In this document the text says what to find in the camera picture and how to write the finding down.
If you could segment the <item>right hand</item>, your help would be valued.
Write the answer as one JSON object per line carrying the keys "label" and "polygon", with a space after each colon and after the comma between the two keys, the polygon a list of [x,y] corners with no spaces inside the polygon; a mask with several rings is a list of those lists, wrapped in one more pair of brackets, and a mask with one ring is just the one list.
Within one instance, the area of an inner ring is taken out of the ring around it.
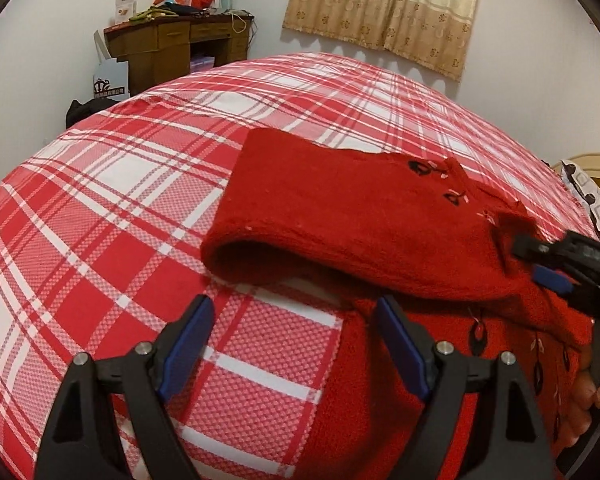
{"label": "right hand", "polygon": [[560,426],[558,444],[571,448],[592,424],[592,408],[600,409],[600,386],[596,387],[591,375],[592,348],[580,352],[580,370],[569,397],[568,410]]}

